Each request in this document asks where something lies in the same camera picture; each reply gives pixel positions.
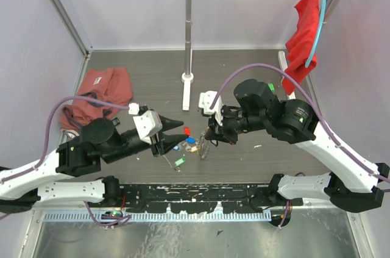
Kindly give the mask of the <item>metal keyring with yellow grip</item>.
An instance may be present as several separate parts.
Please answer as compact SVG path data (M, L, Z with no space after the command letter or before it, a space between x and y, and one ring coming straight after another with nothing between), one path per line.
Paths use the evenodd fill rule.
M199 155L200 160L205 160L210 151L210 147L209 147L210 142L205 139L206 134L207 134L207 130L202 131L199 137L199 141L197 143L197 153Z

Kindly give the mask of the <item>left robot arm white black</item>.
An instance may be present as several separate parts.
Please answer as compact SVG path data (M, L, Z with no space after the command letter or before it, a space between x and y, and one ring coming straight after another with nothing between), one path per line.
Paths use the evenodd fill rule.
M27 212L37 204L64 204L86 201L95 207L117 206L123 197L119 180L113 176L91 182L70 183L69 180L97 173L106 164L151 150L158 157L186 140L185 134L166 135L165 131L183 126L183 121L160 117L162 129L150 143L139 138L136 129L120 134L113 121L98 118L84 126L80 136L62 143L50 152L41 166L36 162L25 167L32 171L12 180L22 168L1 168L1 213Z

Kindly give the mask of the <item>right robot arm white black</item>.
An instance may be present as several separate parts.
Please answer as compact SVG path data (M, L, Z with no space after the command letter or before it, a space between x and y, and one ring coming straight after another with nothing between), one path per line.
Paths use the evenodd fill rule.
M205 139L234 145L240 134L266 131L271 137L310 153L329 169L317 176L273 175L267 198L273 205L297 198L322 199L352 213L381 207L384 191L377 184L379 174L388 177L389 166L371 163L332 139L309 103L299 99L281 101L268 84L248 79L233 91L238 106L227 106L215 91L199 96L198 107L208 117Z

